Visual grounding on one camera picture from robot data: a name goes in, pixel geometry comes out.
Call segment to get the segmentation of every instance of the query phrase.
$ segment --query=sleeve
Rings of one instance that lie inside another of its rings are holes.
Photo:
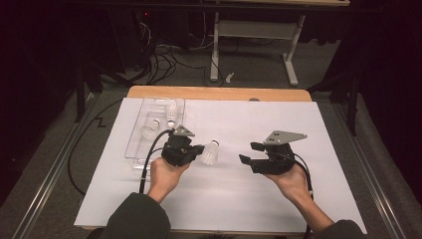
[[[323,230],[316,239],[365,239],[359,226],[351,220],[339,220]]]
[[[164,209],[147,195],[131,193],[109,218],[101,239],[164,239],[169,231]]]

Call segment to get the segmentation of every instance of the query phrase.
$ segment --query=metal stand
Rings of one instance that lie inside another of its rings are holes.
[[[289,52],[283,54],[291,86],[296,87],[299,82],[296,77],[295,69],[292,64],[293,53],[298,44],[302,27],[304,26],[305,15],[300,16],[297,23],[267,23],[267,22],[248,22],[248,21],[220,21],[219,13],[214,18],[214,47],[211,57],[210,81],[215,83],[219,77],[219,52],[218,38],[226,37],[245,37],[245,38],[269,38],[290,40],[291,47]]]

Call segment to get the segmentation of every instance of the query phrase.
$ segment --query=white sheet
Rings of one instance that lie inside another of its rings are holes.
[[[124,153],[141,103],[124,99],[121,104],[76,226],[106,226],[124,199],[138,191],[140,171]],[[184,125],[195,133],[192,144],[217,139],[219,159],[214,165],[193,161],[161,203],[172,229],[304,232],[305,220],[277,186],[239,159],[239,154],[266,158],[250,142],[262,142],[278,129],[308,135],[290,145],[310,168],[316,203],[332,220],[351,219],[366,232],[316,103],[186,100],[185,110]]]

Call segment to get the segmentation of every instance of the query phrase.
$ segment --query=floor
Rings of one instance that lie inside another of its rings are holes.
[[[320,82],[337,46],[338,43],[321,46],[316,41],[298,44],[293,63],[300,83],[293,89],[306,89]],[[170,51],[168,47],[161,46],[156,49],[157,59],[161,60],[158,70],[135,82],[146,84],[155,81],[163,86],[291,89],[281,62],[281,54],[287,48],[288,44],[283,41],[223,41],[219,68],[221,79],[210,83],[209,48],[183,52],[176,47]],[[230,83],[225,82],[226,77],[233,73]],[[131,78],[136,74],[133,69],[127,69],[123,76]],[[118,112],[117,101],[128,91],[128,88],[106,76],[103,76],[103,84],[105,89],[101,94],[90,95],[87,92],[90,96],[89,113],[84,123],[74,123],[76,100],[73,95],[48,128],[45,138],[0,209],[0,238],[88,237],[90,231],[73,226],[83,196],[73,187],[70,179],[79,188],[88,188]],[[368,231],[367,237],[422,238],[420,205],[412,198],[408,186],[386,153],[364,101],[360,99],[358,102],[357,136],[351,136],[344,126],[344,105],[331,104],[328,95],[315,93],[313,100],[318,103],[356,199]],[[75,128],[79,129],[79,133],[74,133]],[[34,200],[39,202],[37,206],[32,205]]]

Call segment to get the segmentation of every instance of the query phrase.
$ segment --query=black cable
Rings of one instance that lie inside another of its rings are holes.
[[[152,154],[154,153],[155,145],[157,144],[158,140],[163,135],[165,135],[166,133],[171,133],[171,132],[173,132],[173,129],[166,129],[165,131],[161,132],[158,135],[158,137],[154,140],[154,142],[152,143],[152,146],[149,149],[149,153],[146,156],[145,164],[143,165],[142,176],[140,177],[139,193],[142,193],[143,194],[143,190],[145,188],[146,173],[148,172],[148,170],[146,168],[148,167],[149,159],[151,158]]]
[[[311,194],[311,199],[314,200],[314,190],[313,190],[313,185],[311,183],[311,173],[310,173],[310,169],[308,168],[307,164],[305,163],[304,159],[301,158],[299,155],[294,153],[294,156],[298,157],[303,164],[299,163],[297,160],[293,159],[293,161],[295,162],[295,164],[297,164],[305,173],[305,177],[307,178],[307,185],[308,185],[308,191]],[[311,235],[311,227],[309,224],[307,224],[307,229],[305,231],[304,234],[304,239],[309,238],[309,236]]]
[[[107,107],[105,107],[102,111],[100,111],[98,114],[96,114],[96,116],[91,119],[91,121],[87,124],[87,126],[84,128],[84,131],[81,133],[81,135],[78,137],[77,141],[75,142],[75,145],[72,147],[71,152],[69,153],[69,157],[68,157],[68,176],[69,179],[71,180],[72,185],[75,187],[75,189],[82,195],[85,196],[85,192],[82,191],[80,188],[78,188],[78,186],[75,184],[74,179],[72,178],[72,171],[71,171],[71,160],[72,160],[72,155],[74,154],[75,148],[78,146],[79,142],[81,141],[82,137],[84,136],[84,134],[87,132],[88,128],[90,127],[90,125],[99,118],[99,116],[104,113],[106,110],[108,110],[109,108],[111,108],[112,106],[114,106],[115,104],[121,102],[123,99],[120,99],[110,105],[108,105]]]

